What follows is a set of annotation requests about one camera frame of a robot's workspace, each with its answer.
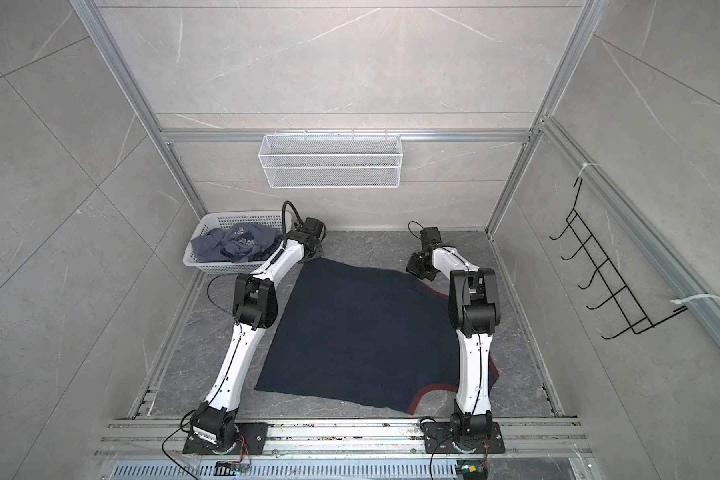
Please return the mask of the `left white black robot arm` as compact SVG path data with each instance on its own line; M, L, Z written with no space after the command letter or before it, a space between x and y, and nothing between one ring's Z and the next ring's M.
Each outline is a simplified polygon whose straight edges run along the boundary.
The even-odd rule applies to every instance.
M189 421L189 437L201 441L211 452L230 452L242 441L235 417L255 350L277 319L276 287L297 263L322 254L325 236L322 221L312 217L298 219L260 267L237 276L230 345L211 390Z

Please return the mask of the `white zip tie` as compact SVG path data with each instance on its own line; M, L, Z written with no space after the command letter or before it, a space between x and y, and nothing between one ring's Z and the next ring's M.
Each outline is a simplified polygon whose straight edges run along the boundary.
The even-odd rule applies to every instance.
M595 167L595 166L598 166L598 164L597 164L596 162L583 162L582 165L581 165L581 168L580 168L580 170L579 170L579 172L578 172L578 174L577 174L577 178L581 178L582 175L583 175L583 173L584 173L584 171L585 171L587 168L589 168L589 167Z
M689 295L683 298L676 298L670 300L670 303L673 305L685 305L689 302L697 301L697 300L713 300L713 301L720 301L720 296L716 294L710 294L710 293L699 293L694 295Z

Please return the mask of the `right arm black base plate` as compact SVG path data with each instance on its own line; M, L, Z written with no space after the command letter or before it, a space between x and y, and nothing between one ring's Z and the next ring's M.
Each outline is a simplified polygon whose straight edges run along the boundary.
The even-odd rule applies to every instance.
M500 425L492 423L490 433L461 436L452 431L449 422L435 421L426 417L420 419L418 427L423 435L427 454L504 454L506 447Z

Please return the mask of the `aluminium mounting rail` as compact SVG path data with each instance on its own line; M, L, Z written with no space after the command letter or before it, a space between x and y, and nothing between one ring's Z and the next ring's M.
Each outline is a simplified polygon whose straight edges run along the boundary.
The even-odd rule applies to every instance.
M415 418L274 419L239 422L255 460L264 459L424 459L578 458L592 449L575 418L500 418L487 440L455 447L445 420ZM111 421L94 455L143 457L168 452L179 460L185 443L197 436L178 429L176 418Z

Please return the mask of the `white plastic laundry basket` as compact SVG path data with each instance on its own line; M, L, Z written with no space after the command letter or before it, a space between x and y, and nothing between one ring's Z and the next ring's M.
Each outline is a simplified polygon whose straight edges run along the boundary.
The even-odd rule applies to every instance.
M205 236L210 230L221 228L228 229L238 223L253 223L260 226L268 226L275 229L281 227L280 211L240 211L240 212L217 212L208 213L203 216L196 226L190 240ZM240 274L250 273L259 268L264 261L248 262L200 262L197 259L194 248L188 243L183 255L183 264L187 267L197 268L207 274Z

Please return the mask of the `grey blue tank top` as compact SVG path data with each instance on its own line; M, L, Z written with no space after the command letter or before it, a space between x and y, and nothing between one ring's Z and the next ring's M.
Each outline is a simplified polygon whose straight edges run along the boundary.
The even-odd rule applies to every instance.
M200 263L246 263L266 260L282 241L282 232L272 227L237 223L227 229L211 229L192 239L191 246Z

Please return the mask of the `small circuit board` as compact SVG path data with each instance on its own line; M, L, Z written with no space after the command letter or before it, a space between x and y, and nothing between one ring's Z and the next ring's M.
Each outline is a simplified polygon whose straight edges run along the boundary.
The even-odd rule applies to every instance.
M218 477L237 476L247 473L250 468L250 463L217 461L214 465L213 475Z

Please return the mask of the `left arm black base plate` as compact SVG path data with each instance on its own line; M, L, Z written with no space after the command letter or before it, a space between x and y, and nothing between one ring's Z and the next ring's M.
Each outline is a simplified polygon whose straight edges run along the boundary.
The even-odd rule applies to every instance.
M192 427L184 443L183 454L198 455L260 455L263 453L269 424L253 422L229 424L220 436Z

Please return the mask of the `white zip tie upper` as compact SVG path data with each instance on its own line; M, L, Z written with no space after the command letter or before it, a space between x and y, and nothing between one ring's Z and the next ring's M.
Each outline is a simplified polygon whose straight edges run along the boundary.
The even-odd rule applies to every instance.
M578 172L578 174L577 174L577 178L581 178L582 175L583 175L583 173L584 173L584 171L585 171L587 168L589 168L589 167L595 167L595 166L598 166L598 164L597 164L596 162L583 162L582 165L581 165L581 168L580 168L580 170L579 170L579 172Z

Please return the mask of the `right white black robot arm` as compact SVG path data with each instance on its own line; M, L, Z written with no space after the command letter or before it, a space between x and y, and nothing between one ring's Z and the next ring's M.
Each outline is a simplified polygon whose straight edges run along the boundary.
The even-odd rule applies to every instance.
M448 278L448 315L459 346L459 384L450 420L450 440L460 452L473 452L492 437L490 351L501 321L496 273L468 261L442 240L438 228L421 226L414 234L421 249L406 271L420 280Z

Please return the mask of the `white zip tie lower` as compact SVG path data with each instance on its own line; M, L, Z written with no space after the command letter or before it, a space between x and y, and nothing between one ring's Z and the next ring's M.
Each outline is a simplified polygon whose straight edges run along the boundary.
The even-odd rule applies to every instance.
M720 301L720 296L716 294L710 294L710 293L699 293L694 295L689 295L683 298L676 298L670 300L670 303L673 305L685 305L689 302L697 301L697 300L713 300L713 301Z

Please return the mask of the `navy tank top red trim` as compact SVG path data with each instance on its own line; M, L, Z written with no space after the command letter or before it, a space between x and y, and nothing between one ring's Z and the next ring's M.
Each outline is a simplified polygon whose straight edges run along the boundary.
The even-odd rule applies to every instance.
M411 274L318 259L301 269L256 388L412 414L458 384L448 294Z

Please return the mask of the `aluminium frame profiles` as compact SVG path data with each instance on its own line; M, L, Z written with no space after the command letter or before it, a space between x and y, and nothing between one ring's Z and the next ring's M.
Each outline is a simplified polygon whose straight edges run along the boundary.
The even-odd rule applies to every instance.
M182 193L189 200L194 211L200 215L206 213L196 189L188 175L179 165L176 155L169 146L176 142L254 142L264 136L262 129L168 129L162 130L155 113L136 82L125 62L121 51L114 41L98 7L92 1L74 1L73 10L88 31L105 64L115 80L137 119L143 124L148 138L157 147L161 158L167 163ZM483 128L483 129L399 129L397 135L403 140L413 142L520 142L522 148L518 163L510 174L500 195L498 205L491 214L486 227L493 233L507 210L511 196L517 190L522 175L530 162L540 138L548 138L573 163L581 168L583 162L591 162L586 151L573 139L573 136L553 116L552 110L563 97L563 89L571 79L573 70L583 57L584 42L591 38L594 26L604 13L603 1L589 1L577 20L574 33L566 48L561 65L553 76L549 91L545 94L541 111L528 128ZM681 296L710 293L712 289L702 280L691 265L659 233L650 220L627 198L614 181L602 170L587 168L582 180L598 197L601 204L625 230L630 239L641 250L672 290ZM720 301L697 300L687 303L698 322L707 331L720 349Z

